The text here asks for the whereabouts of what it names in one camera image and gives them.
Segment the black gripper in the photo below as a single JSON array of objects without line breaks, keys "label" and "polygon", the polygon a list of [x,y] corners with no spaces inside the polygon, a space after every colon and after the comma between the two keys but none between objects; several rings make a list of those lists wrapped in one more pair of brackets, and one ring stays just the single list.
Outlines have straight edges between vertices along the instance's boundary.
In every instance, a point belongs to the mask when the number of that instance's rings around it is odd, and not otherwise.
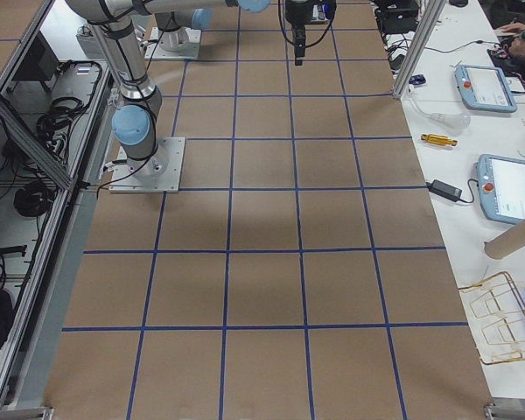
[{"label": "black gripper", "polygon": [[311,22],[313,16],[314,2],[307,1],[285,1],[285,20],[290,24],[293,39],[285,39],[294,45],[294,65],[301,67],[304,63],[306,50],[306,26]]}]

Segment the person's hand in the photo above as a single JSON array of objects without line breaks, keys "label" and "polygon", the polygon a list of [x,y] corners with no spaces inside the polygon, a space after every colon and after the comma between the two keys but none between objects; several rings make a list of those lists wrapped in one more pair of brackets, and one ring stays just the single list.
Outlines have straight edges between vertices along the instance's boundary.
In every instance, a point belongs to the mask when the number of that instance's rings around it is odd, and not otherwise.
[{"label": "person's hand", "polygon": [[521,22],[513,22],[510,24],[505,24],[498,28],[498,31],[502,33],[518,33],[525,31],[525,24]]}]

